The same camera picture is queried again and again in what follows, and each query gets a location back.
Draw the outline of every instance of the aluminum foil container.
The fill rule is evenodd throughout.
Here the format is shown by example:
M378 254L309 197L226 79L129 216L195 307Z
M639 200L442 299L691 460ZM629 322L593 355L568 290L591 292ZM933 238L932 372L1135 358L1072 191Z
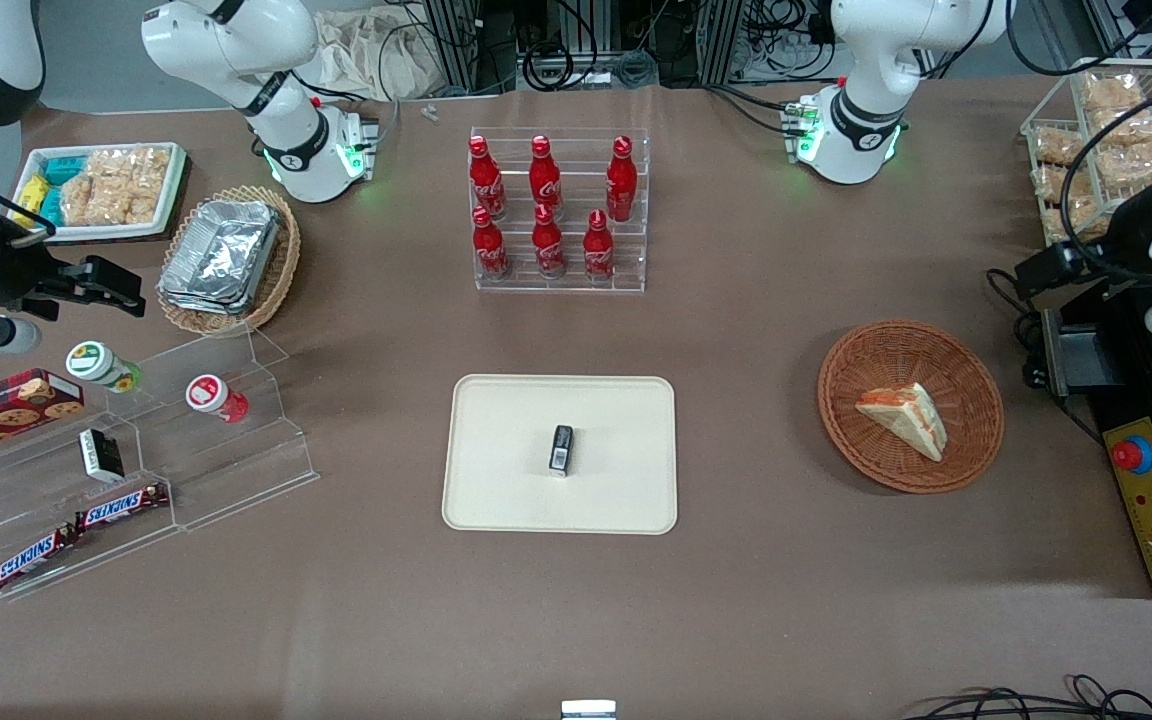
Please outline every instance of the aluminum foil container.
M264 202L205 202L162 271L159 293L188 310L245 313L270 263L278 220L278 210Z

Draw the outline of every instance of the emergency stop button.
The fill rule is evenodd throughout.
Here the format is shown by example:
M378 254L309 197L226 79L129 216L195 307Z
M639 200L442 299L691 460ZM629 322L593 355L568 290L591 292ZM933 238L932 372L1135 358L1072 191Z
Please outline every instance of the emergency stop button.
M1126 437L1111 447L1111 460L1129 473L1147 473L1152 470L1152 445L1139 435Z

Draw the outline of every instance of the white robotic arm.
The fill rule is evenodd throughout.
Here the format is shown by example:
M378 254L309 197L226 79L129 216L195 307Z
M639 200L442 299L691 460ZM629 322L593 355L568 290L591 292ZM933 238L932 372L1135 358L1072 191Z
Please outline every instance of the white robotic arm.
M247 115L274 177L297 200L332 200L365 176L358 115L316 108L289 82L317 50L314 18L300 0L177 0L145 13L141 39L165 73Z
M914 50L956 53L1007 28L1005 0L832 0L831 18L856 66L844 83L806 94L795 111L796 158L833 182L855 184L890 158L923 69Z

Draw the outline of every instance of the sandwich slice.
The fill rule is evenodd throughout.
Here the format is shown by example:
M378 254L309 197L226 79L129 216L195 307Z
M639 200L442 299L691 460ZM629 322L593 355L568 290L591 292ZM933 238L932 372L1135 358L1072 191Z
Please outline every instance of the sandwich slice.
M861 395L856 410L890 430L915 450L941 461L945 450L945 424L932 396L923 386L910 382L899 388L882 387Z

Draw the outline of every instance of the coca-cola bottle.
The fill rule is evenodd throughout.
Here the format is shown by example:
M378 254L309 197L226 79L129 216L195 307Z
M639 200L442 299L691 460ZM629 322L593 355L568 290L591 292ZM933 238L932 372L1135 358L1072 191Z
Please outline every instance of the coca-cola bottle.
M562 174L550 156L548 137L538 135L531 138L531 169L526 170L526 176L531 179L531 199L536 205L548 205L554 211L554 219L562 219Z
M492 222L492 213L484 206L473 210L473 251L479 256L483 276L490 281L503 281L509 276L509 256L505 251L505 238L500 228Z
M591 282L605 285L612 282L612 232L607 229L607 214L601 210L589 214L589 229L585 232L585 274Z
M470 182L479 205L500 219L505 214L505 179L488 152L488 142L480 135L470 138Z
M540 276L547 281L556 281L567 274L563 232L554 223L552 206L536 205L536 227L531 228L531 243L536 245L536 264L540 265Z
M607 167L607 211L617 223L634 213L634 194L639 188L639 169L634 167L634 142L622 135L612 142L612 165Z

